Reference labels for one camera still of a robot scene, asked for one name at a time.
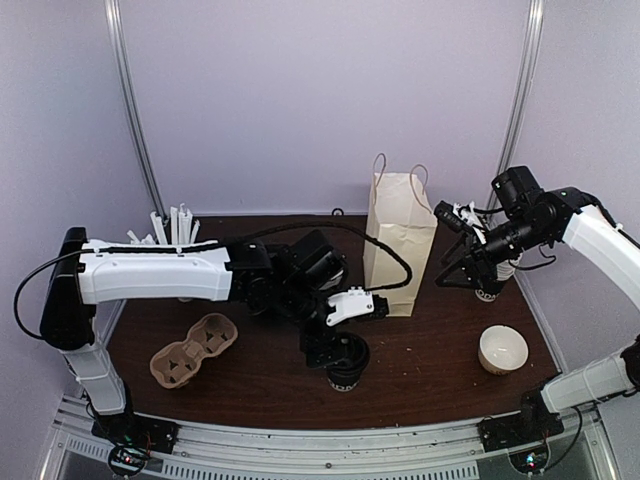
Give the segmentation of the black plastic cup lid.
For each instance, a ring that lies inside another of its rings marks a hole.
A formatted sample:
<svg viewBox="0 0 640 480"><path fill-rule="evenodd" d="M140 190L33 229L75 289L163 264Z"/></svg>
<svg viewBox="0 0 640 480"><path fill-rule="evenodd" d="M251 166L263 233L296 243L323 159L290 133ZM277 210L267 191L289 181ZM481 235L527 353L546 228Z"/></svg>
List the black plastic cup lid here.
<svg viewBox="0 0 640 480"><path fill-rule="evenodd" d="M359 335L349 332L342 332L339 335L340 345L345 354L344 358L335 365L338 371L363 372L370 360L370 349L367 342Z"/></svg>

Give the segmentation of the kraft paper takeout bag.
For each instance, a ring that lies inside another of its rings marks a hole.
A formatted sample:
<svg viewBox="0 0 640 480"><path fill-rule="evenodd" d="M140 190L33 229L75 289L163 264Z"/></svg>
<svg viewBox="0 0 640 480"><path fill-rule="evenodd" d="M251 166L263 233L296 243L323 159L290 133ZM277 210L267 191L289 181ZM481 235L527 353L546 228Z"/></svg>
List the kraft paper takeout bag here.
<svg viewBox="0 0 640 480"><path fill-rule="evenodd" d="M408 172L388 172L387 159L378 154L369 194L366 233L388 245L412 270L408 285L381 293L391 317L413 314L435 239L438 220L427 197L429 172L422 164Z"/></svg>

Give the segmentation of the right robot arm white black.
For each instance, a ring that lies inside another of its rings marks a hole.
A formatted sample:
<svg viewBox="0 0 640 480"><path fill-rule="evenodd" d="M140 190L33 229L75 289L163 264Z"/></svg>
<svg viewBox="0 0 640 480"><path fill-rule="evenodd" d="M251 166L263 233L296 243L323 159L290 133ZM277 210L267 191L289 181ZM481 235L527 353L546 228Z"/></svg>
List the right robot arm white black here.
<svg viewBox="0 0 640 480"><path fill-rule="evenodd" d="M639 245L594 195L575 187L546 191L526 166L495 177L492 188L505 222L494 228L472 204L441 201L438 220L459 238L442 258L439 287L471 289L494 300L515 271L521 255L533 248L563 243L613 282L633 304L639 302ZM562 374L524 398L525 410L513 419L519 440L535 440L551 424L551 415L579 405L639 390L639 345Z"/></svg>

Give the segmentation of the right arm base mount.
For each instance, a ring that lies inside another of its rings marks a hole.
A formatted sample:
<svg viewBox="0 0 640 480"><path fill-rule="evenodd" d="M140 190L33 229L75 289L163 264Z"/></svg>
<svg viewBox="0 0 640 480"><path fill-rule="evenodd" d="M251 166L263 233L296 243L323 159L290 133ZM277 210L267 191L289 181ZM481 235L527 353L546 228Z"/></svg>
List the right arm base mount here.
<svg viewBox="0 0 640 480"><path fill-rule="evenodd" d="M549 440L564 432L558 414L522 407L517 413L485 417L477 425L486 453L506 450L511 466L522 474L542 474L551 465Z"/></svg>

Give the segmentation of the black white paper coffee cup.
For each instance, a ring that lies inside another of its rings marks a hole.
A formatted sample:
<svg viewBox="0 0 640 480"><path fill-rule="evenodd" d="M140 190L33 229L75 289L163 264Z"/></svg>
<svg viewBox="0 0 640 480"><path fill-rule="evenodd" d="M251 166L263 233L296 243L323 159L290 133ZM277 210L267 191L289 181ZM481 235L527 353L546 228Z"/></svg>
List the black white paper coffee cup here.
<svg viewBox="0 0 640 480"><path fill-rule="evenodd" d="M362 369L331 368L326 371L329 385L338 392L350 392L356 388L362 376Z"/></svg>

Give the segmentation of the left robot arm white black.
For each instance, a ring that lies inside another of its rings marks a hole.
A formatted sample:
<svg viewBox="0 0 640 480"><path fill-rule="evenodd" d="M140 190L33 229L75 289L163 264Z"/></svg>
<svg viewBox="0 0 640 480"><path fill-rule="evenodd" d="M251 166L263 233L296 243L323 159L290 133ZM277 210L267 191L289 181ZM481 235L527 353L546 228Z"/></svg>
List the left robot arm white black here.
<svg viewBox="0 0 640 480"><path fill-rule="evenodd" d="M97 305L133 299L186 298L281 310L297 320L326 319L328 300L347 277L344 257L313 230L292 246L252 240L191 245L125 245L69 229L52 271L35 339L60 351L106 429L123 444L144 424L131 411L125 382L93 326Z"/></svg>

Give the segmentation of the cardboard two-cup carrier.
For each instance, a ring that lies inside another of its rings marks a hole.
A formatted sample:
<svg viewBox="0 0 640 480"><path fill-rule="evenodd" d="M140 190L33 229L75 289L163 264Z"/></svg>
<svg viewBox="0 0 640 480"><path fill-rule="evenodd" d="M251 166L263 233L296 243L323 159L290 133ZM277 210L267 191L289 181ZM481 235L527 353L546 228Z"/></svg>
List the cardboard two-cup carrier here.
<svg viewBox="0 0 640 480"><path fill-rule="evenodd" d="M205 360L219 357L237 338L234 322L220 313L207 314L191 326L184 340L166 345L151 358L150 373L165 389L184 387Z"/></svg>

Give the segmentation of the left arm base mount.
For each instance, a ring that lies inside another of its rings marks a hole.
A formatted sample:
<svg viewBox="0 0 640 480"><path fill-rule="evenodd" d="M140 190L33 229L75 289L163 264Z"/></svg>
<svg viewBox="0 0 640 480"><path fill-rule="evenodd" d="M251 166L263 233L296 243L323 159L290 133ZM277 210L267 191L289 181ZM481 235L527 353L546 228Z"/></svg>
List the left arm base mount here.
<svg viewBox="0 0 640 480"><path fill-rule="evenodd" d="M179 430L175 422L132 412L100 415L91 405L87 406L87 413L93 420L91 433L111 443L107 466L119 477L140 474L152 460L153 453L173 452Z"/></svg>

